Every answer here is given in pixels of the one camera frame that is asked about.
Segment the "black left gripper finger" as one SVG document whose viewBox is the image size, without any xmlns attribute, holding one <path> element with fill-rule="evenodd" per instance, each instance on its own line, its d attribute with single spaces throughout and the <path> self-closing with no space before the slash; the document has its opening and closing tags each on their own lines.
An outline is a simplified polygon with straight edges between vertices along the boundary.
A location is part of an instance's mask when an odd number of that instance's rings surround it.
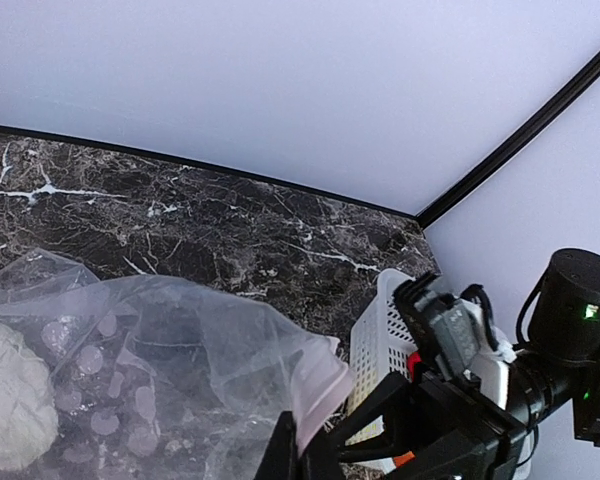
<svg viewBox="0 0 600 480">
<path fill-rule="evenodd" d="M 291 411 L 283 411 L 274 427 L 257 469 L 255 480 L 300 478 L 296 425 Z"/>
</svg>

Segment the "clear zip top bag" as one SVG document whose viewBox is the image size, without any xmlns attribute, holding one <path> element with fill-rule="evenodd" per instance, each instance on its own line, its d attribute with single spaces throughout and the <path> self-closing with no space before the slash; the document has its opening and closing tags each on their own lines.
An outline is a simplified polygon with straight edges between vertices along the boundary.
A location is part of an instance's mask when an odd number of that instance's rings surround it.
<svg viewBox="0 0 600 480">
<path fill-rule="evenodd" d="M 0 270 L 0 324 L 46 362 L 59 420 L 0 479 L 251 479 L 283 411 L 305 448 L 354 383 L 336 338 L 268 304 L 42 250 Z"/>
</svg>

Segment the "white toy cauliflower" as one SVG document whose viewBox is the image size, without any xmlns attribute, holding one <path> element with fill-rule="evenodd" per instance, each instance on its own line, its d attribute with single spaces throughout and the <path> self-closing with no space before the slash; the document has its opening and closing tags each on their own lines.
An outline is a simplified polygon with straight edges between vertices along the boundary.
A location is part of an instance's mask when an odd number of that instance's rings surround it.
<svg viewBox="0 0 600 480">
<path fill-rule="evenodd" d="M 49 368 L 21 333 L 0 324 L 0 471 L 17 472 L 58 435 Z"/>
</svg>

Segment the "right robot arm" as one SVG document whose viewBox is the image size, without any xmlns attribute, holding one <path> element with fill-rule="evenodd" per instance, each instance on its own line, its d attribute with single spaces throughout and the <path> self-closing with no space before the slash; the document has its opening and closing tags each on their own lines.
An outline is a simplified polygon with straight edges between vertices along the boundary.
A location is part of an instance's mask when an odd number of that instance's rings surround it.
<svg viewBox="0 0 600 480">
<path fill-rule="evenodd" d="M 332 431 L 339 461 L 406 455 L 392 478 L 511 479 L 566 403 L 575 437 L 600 448 L 600 255 L 552 254 L 512 346 L 497 340 L 480 285 L 454 294 L 428 272 L 391 299 L 416 349 Z"/>
</svg>

